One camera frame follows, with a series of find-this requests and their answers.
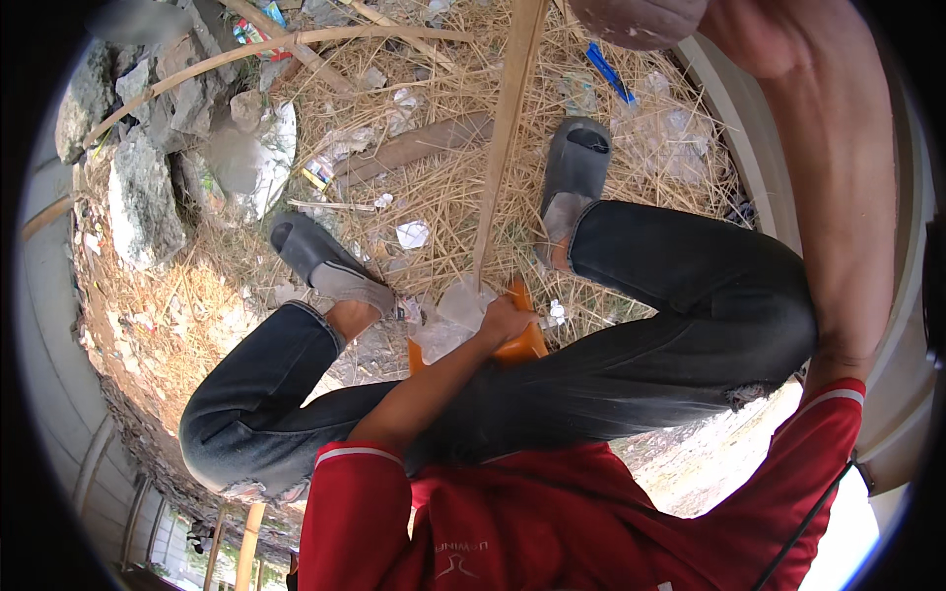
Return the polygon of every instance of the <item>person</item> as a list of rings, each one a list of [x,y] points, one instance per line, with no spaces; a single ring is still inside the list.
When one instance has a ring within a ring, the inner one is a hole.
[[[731,224],[601,200],[610,139],[567,119],[540,207],[550,240],[536,253],[658,313],[499,370],[490,354],[535,320],[500,297],[474,337],[423,371],[299,408],[393,297],[314,224],[274,222],[280,255],[337,302],[324,316],[302,303],[276,310],[194,393],[180,435],[214,491],[307,497],[300,588],[798,587],[891,303],[889,96],[846,0],[717,0],[700,29],[762,88],[803,260]],[[798,410],[767,458],[704,515],[657,511],[607,447],[738,409],[808,358]]]

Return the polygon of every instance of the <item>blue utility knife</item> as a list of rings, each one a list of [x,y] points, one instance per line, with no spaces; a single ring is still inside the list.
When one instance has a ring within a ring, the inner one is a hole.
[[[594,64],[594,67],[598,68],[598,71],[601,72],[604,79],[610,82],[611,86],[614,87],[614,92],[618,93],[621,100],[627,104],[631,104],[634,101],[634,95],[627,91],[627,87],[621,82],[621,77],[618,76],[614,68],[604,59],[601,53],[601,47],[599,47],[597,43],[591,42],[588,45],[588,51],[585,52],[585,55],[588,56],[588,59]]]

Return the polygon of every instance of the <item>black cable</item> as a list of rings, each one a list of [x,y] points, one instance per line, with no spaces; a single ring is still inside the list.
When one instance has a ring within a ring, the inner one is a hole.
[[[837,475],[837,478],[834,479],[834,481],[831,483],[831,486],[828,487],[828,490],[824,492],[824,495],[818,499],[818,502],[815,503],[815,506],[812,507],[807,515],[805,515],[801,525],[798,526],[798,529],[795,531],[795,535],[793,535],[788,542],[785,542],[785,546],[781,547],[781,552],[779,552],[779,554],[772,559],[772,562],[769,563],[769,566],[759,577],[759,580],[756,581],[756,584],[752,585],[752,591],[760,591],[762,589],[762,586],[765,585],[765,582],[768,581],[769,577],[772,576],[772,573],[775,572],[775,569],[779,567],[779,564],[781,563],[782,559],[785,558],[785,555],[788,554],[789,550],[795,546],[798,539],[801,537],[801,534],[808,529],[808,526],[812,523],[812,520],[815,519],[815,515],[817,515],[818,512],[821,511],[821,508],[824,507],[825,502],[828,500],[828,497],[831,496],[832,491],[837,488],[838,484],[840,484],[841,478],[843,478],[844,475],[848,473],[848,470],[850,470],[853,465],[854,460],[848,461],[848,463],[844,466],[844,470],[841,470],[841,474]]]

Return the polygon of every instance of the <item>white stripe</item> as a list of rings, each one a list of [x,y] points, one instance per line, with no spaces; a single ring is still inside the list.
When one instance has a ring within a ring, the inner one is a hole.
[[[787,431],[789,427],[792,426],[792,423],[794,423],[798,419],[798,417],[808,412],[811,409],[811,407],[813,407],[814,405],[821,404],[825,400],[831,400],[832,398],[848,398],[850,400],[855,401],[857,404],[861,405],[861,407],[864,405],[864,395],[861,394],[857,390],[848,390],[846,388],[842,388],[841,390],[826,391],[825,393],[818,396],[815,400],[813,400],[811,404],[809,404],[802,410],[797,411],[795,415],[792,416],[792,420],[788,422],[788,425],[786,425],[785,428],[782,429],[779,432],[779,434],[775,436],[775,439],[772,440],[772,443],[774,443],[779,437],[781,437],[781,434]]]
[[[514,451],[514,452],[511,452],[511,453],[508,453],[508,454],[502,454],[501,456],[496,456],[495,458],[490,458],[489,460],[483,460],[483,461],[480,462],[480,464],[490,463],[490,462],[492,462],[492,461],[499,461],[499,460],[502,460],[503,458],[508,458],[508,457],[514,456],[515,454],[518,454],[518,453],[521,453],[521,451]]]
[[[318,470],[319,464],[329,458],[335,458],[336,456],[349,456],[351,454],[367,454],[369,456],[380,456],[382,458],[387,458],[388,460],[393,460],[397,462],[397,465],[404,467],[404,462],[399,460],[397,456],[389,454],[386,451],[380,449],[374,449],[373,447],[340,447],[339,449],[333,449],[332,451],[326,451],[323,453],[317,460],[315,460],[315,470]]]

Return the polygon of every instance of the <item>black jeans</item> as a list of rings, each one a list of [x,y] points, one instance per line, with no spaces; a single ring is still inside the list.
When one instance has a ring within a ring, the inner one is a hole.
[[[738,409],[781,385],[815,349],[801,259],[766,235],[598,201],[579,219],[569,263],[658,313],[511,370],[484,365],[408,449],[409,474]],[[315,310],[289,303],[222,360],[181,419],[184,461],[197,480],[243,500],[303,497],[319,447],[343,440],[397,384],[345,388],[299,408],[340,343]]]

